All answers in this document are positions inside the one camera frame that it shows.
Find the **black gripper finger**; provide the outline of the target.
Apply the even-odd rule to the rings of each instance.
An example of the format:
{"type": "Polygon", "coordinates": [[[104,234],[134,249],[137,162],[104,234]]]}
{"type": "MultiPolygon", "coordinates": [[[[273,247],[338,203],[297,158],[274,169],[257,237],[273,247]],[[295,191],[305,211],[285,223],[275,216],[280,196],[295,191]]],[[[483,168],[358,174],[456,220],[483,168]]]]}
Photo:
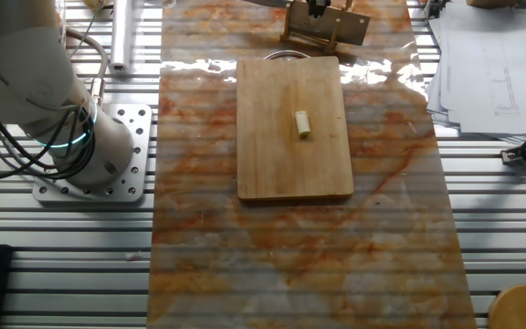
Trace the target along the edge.
{"type": "Polygon", "coordinates": [[[325,10],[331,6],[331,0],[307,0],[308,15],[312,18],[320,18],[325,10]]]}

